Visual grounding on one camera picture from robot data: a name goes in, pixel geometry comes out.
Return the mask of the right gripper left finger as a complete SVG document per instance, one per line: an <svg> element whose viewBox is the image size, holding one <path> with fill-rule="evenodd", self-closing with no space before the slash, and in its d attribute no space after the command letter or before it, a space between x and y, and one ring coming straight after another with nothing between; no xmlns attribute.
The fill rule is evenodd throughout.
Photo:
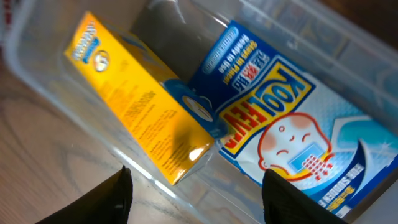
<svg viewBox="0 0 398 224"><path fill-rule="evenodd" d="M132 193L131 170L122 167L91 191L37 224L127 224Z"/></svg>

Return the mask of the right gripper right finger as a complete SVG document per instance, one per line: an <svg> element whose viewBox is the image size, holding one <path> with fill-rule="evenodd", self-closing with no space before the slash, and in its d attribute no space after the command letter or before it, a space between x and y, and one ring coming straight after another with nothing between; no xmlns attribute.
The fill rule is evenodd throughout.
<svg viewBox="0 0 398 224"><path fill-rule="evenodd" d="M346 224L273 170L262 180L266 224Z"/></svg>

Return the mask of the yellow medicine box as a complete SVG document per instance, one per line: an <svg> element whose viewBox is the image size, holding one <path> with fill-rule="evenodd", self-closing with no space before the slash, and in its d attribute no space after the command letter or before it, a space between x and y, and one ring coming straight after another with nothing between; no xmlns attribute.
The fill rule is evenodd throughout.
<svg viewBox="0 0 398 224"><path fill-rule="evenodd" d="M65 55L170 184L228 133L210 104L145 43L107 29L89 11Z"/></svg>

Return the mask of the blue Kool Fever box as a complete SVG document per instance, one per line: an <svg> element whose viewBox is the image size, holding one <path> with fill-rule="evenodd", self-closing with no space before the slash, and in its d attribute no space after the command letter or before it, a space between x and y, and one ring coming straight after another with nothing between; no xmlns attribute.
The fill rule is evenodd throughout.
<svg viewBox="0 0 398 224"><path fill-rule="evenodd" d="M338 217L397 167L397 138L230 22L189 82L225 121L221 155L260 184L271 169Z"/></svg>

